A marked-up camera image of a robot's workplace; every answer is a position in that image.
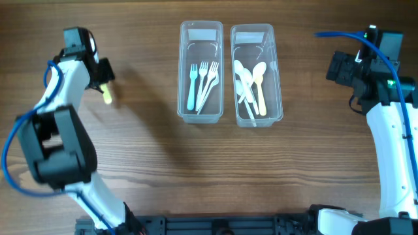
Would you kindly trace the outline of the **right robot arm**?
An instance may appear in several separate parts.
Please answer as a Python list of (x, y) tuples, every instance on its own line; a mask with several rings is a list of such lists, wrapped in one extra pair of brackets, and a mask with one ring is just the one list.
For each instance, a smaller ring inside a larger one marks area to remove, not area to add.
[(345, 209), (312, 206), (317, 234), (417, 233), (417, 82), (399, 76), (403, 34), (370, 25), (364, 31), (317, 32), (361, 43), (357, 54), (336, 51), (326, 79), (353, 89), (357, 113), (366, 117), (378, 160), (379, 217), (367, 220)]

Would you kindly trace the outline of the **white plastic fork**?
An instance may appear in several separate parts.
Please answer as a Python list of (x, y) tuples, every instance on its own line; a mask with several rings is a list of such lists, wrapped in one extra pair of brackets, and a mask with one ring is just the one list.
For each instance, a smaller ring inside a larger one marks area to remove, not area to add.
[(199, 106), (201, 95), (202, 95), (202, 89), (203, 89), (202, 86), (204, 82), (204, 77), (207, 75), (207, 73), (208, 73), (208, 62), (202, 61), (199, 67), (199, 88), (197, 92), (195, 110), (198, 110), (198, 106)]
[(206, 103), (206, 100), (209, 97), (209, 94), (210, 94), (211, 90), (213, 89), (214, 86), (216, 86), (218, 84), (219, 84), (219, 73), (217, 72), (214, 81), (210, 83), (210, 87), (208, 88), (208, 91), (206, 92), (206, 94), (205, 94), (205, 96), (203, 98), (203, 101), (201, 103), (201, 107), (199, 108), (197, 114), (200, 114), (201, 113), (201, 111), (202, 111), (202, 109), (203, 109), (203, 107), (204, 107), (204, 105)]
[(209, 86), (210, 86), (211, 82), (216, 77), (218, 67), (219, 67), (219, 63), (216, 62), (216, 61), (213, 61), (212, 64), (210, 65), (210, 68), (207, 69), (207, 81), (206, 81), (205, 87), (203, 88), (203, 90), (202, 90), (202, 92), (199, 96), (200, 99), (199, 99), (198, 106), (197, 106), (198, 110), (200, 110), (203, 106), (203, 100), (204, 100), (205, 96), (207, 96), (207, 94), (208, 94), (208, 89), (209, 89)]

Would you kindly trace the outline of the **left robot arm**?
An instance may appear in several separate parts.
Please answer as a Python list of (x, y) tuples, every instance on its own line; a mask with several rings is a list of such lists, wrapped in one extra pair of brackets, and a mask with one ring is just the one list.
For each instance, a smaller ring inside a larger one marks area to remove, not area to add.
[(34, 109), (16, 121), (29, 171), (52, 188), (31, 196), (68, 195), (92, 218), (98, 234), (143, 234), (144, 228), (126, 203), (116, 198), (97, 171), (97, 153), (79, 116), (87, 89), (103, 95), (115, 79), (107, 58), (99, 58), (92, 32), (64, 29), (65, 47), (48, 62), (46, 91)]

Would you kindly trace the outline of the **white plastic spoon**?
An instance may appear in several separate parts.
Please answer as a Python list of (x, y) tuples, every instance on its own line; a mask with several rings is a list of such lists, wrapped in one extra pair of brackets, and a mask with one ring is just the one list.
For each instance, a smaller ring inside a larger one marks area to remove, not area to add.
[(242, 63), (239, 60), (234, 60), (233, 66), (234, 66), (234, 72), (239, 75), (239, 77), (242, 81), (242, 87), (243, 87), (244, 94), (245, 94), (248, 102), (252, 103), (254, 101), (254, 97), (251, 93), (251, 89), (249, 87), (248, 79), (247, 79), (247, 76), (246, 76), (246, 73), (244, 71), (244, 67), (243, 67)]
[(249, 107), (249, 103), (246, 99), (246, 95), (244, 93), (244, 88), (243, 88), (242, 82), (240, 80), (236, 80), (235, 85), (236, 85), (236, 93), (240, 96), (240, 98), (238, 100), (238, 104), (244, 102), (244, 104), (246, 106), (246, 110), (248, 112), (248, 116), (251, 119), (251, 123), (254, 127), (256, 127), (255, 118), (254, 118), (254, 115), (253, 115), (253, 112), (252, 112), (251, 108)]
[(253, 72), (251, 74), (252, 78), (253, 78), (253, 83), (255, 81), (255, 78), (258, 75), (263, 75), (265, 73), (265, 70), (266, 70), (266, 63), (265, 62), (260, 62), (260, 63), (256, 64), (256, 66), (254, 66)]
[(244, 68), (244, 77), (246, 78), (246, 83), (247, 83), (247, 87), (249, 88), (249, 96), (250, 96), (250, 103), (252, 103), (254, 109), (255, 109), (255, 113), (257, 115), (259, 115), (259, 107), (257, 105), (257, 101), (255, 100), (254, 94), (253, 94), (253, 90), (251, 88), (252, 83), (253, 83), (253, 78), (251, 75), (251, 72)]

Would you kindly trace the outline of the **light blue plastic fork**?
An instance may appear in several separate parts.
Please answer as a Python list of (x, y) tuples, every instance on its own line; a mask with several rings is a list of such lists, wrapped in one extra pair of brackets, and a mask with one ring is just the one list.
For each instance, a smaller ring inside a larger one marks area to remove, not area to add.
[(190, 78), (190, 86), (189, 86), (189, 94), (187, 98), (187, 109), (192, 111), (195, 107), (195, 80), (198, 76), (198, 67), (196, 63), (193, 63), (190, 68), (189, 78)]

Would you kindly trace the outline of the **yellow plastic fork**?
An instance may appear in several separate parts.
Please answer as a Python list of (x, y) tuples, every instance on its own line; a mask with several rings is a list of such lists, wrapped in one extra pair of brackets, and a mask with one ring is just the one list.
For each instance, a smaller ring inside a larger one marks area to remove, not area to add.
[(112, 95), (110, 93), (110, 90), (106, 84), (101, 84), (100, 89), (103, 92), (103, 100), (105, 104), (111, 104), (112, 103)]

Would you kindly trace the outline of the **yellow plastic spoon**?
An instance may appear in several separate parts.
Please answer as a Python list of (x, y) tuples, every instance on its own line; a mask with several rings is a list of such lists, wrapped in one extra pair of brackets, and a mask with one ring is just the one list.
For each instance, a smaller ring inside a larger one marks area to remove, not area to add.
[(257, 85), (257, 95), (258, 95), (258, 101), (259, 101), (259, 113), (261, 116), (266, 116), (266, 104), (265, 104), (265, 98), (263, 94), (262, 89), (262, 83), (263, 83), (263, 76), (258, 75), (255, 78), (255, 84)]

